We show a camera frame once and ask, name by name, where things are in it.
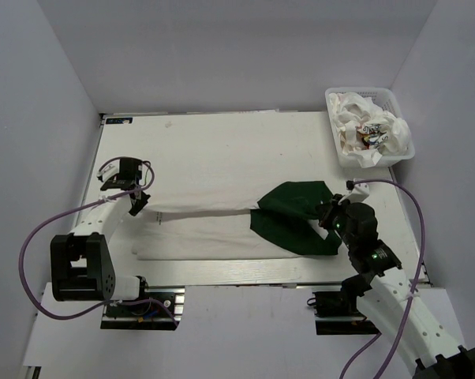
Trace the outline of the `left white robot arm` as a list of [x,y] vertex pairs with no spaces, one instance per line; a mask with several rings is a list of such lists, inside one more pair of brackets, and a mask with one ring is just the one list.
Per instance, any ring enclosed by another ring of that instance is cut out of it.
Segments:
[[126,216],[137,216],[150,196],[141,185],[148,164],[121,157],[98,170],[100,203],[67,235],[50,243],[53,296],[58,301],[124,301],[133,314],[151,308],[151,295],[139,276],[119,276],[113,266],[109,242]]

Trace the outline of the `white green-sleeved t-shirt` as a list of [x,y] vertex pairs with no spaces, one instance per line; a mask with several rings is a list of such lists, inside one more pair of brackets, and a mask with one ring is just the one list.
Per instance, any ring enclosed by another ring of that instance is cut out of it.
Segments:
[[322,181],[160,193],[140,214],[141,261],[333,257],[340,238],[317,226],[332,193]]

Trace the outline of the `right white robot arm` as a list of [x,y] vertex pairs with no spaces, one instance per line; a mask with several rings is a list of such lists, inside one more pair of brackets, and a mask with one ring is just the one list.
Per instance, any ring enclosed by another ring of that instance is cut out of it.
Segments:
[[475,378],[475,348],[455,339],[425,305],[377,231],[374,209],[340,196],[318,205],[319,225],[348,249],[357,274],[342,282],[342,308],[367,317],[414,378]]

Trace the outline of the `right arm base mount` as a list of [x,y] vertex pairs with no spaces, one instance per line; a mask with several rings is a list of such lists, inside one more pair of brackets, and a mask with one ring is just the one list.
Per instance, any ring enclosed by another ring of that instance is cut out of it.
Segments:
[[318,336],[377,335],[376,326],[339,291],[317,291],[306,302],[315,314]]

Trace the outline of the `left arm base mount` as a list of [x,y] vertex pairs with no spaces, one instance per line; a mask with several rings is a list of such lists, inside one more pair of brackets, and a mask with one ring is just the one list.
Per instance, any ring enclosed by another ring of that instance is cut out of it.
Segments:
[[147,288],[145,298],[156,302],[132,306],[107,306],[100,328],[103,330],[175,331],[181,321],[185,288]]

